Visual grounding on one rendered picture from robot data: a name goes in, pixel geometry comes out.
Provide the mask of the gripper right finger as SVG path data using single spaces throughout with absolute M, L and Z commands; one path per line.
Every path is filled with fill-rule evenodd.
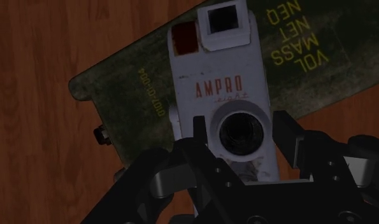
M 361 134 L 341 143 L 281 110 L 273 113 L 273 141 L 335 214 L 379 213 L 379 138 Z

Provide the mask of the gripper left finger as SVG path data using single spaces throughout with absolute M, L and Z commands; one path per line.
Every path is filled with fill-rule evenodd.
M 187 190 L 198 211 L 192 224 L 245 224 L 239 205 L 241 180 L 206 146 L 203 116 L 193 119 L 193 137 L 173 151 L 145 150 L 94 206 L 81 224 L 156 224 L 176 192 Z

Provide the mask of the white vintage film camera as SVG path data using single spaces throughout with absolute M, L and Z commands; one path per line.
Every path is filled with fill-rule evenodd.
M 278 181 L 268 83 L 247 1 L 199 8 L 196 19 L 169 28 L 168 52 L 174 138 L 192 137 L 193 121 L 202 116 L 207 147 L 242 181 Z

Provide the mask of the dark green metal case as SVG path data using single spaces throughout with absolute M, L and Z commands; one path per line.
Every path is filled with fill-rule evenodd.
M 168 30 L 197 17 L 206 0 L 69 81 L 71 95 L 92 101 L 102 120 L 100 144 L 124 164 L 176 140 L 176 104 Z M 379 83 L 379 0 L 246 0 L 255 15 L 271 114 L 322 109 Z

